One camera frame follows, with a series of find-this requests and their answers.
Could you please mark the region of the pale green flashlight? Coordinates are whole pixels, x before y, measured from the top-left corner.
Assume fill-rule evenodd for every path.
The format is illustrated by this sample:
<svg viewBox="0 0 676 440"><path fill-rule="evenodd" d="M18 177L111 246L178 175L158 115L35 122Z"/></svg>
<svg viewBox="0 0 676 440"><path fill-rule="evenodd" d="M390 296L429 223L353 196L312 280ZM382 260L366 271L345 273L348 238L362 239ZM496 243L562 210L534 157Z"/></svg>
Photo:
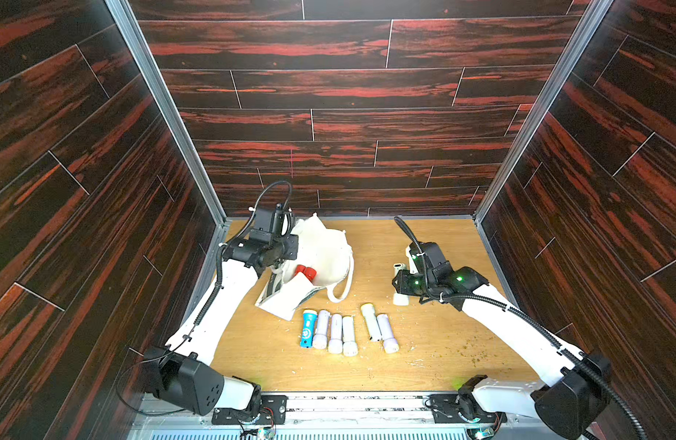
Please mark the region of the pale green flashlight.
<svg viewBox="0 0 676 440"><path fill-rule="evenodd" d="M394 265L394 278L392 280L392 285L394 287L393 304L395 306L409 305L409 295L403 293L403 271L408 271L406 264L397 263Z"/></svg>

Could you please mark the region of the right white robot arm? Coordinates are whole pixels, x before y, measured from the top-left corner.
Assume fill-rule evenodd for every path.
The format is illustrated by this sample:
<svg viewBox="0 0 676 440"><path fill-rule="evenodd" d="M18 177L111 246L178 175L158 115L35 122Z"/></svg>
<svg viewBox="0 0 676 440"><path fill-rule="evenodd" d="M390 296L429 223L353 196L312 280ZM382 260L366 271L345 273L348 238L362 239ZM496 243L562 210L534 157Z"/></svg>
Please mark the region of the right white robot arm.
<svg viewBox="0 0 676 440"><path fill-rule="evenodd" d="M475 375L451 400L429 398L427 407L434 415L474 425L476 429L468 433L471 439L494 437L509 415L537 420L564 439L591 439L589 426L609 403L616 403L637 438L647 438L640 419L611 385L609 359L557 337L479 272L467 266L454 269L440 247L418 240L402 217L394 221L410 240L409 267L392 280L396 292L465 313L514 350L538 376L536 381L517 382Z"/></svg>

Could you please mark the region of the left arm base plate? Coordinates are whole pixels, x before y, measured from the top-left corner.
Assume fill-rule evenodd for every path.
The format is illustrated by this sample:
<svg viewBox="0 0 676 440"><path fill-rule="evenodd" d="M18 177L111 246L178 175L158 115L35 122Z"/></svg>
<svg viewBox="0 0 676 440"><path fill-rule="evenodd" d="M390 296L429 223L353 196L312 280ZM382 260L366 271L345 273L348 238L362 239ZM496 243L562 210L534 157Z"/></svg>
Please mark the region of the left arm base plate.
<svg viewBox="0 0 676 440"><path fill-rule="evenodd" d="M213 410L213 425L284 425L288 396L260 393L244 410L217 408Z"/></svg>

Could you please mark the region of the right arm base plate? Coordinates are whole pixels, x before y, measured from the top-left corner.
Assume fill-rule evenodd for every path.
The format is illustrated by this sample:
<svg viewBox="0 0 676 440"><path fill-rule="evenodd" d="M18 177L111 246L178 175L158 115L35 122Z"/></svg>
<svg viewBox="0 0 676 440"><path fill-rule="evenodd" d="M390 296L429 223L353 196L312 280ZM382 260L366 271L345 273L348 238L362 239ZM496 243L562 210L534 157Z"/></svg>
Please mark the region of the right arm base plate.
<svg viewBox="0 0 676 440"><path fill-rule="evenodd" d="M424 400L437 424L476 424L481 421L476 402L462 394L431 394Z"/></svg>

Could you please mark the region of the white floral canvas tote bag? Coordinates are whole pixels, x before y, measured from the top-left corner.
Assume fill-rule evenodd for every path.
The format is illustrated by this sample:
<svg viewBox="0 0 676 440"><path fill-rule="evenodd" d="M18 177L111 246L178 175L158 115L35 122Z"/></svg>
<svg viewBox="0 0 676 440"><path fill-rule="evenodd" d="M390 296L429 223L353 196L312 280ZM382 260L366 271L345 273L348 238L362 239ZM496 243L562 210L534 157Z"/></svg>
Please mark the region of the white floral canvas tote bag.
<svg viewBox="0 0 676 440"><path fill-rule="evenodd" d="M290 321L297 308L321 290L336 304L350 293L354 278L354 253L348 244L346 232L331 229L313 214L301 219L292 230L299 236L299 253L296 260L287 260L264 286L255 306ZM295 274L297 265L317 271L313 282L303 273Z"/></svg>

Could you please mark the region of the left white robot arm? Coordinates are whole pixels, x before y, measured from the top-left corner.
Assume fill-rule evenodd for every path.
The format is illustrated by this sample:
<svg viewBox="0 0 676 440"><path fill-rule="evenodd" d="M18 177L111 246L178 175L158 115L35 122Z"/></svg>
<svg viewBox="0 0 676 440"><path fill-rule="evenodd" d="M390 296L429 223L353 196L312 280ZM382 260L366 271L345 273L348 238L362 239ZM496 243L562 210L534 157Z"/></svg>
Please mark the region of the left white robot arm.
<svg viewBox="0 0 676 440"><path fill-rule="evenodd" d="M272 236L268 242L238 238L219 245L216 276L201 302L161 347L148 348L141 372L143 391L197 415L235 410L254 418L261 387L225 377L211 368L216 348L245 295L267 268L299 253L299 237Z"/></svg>

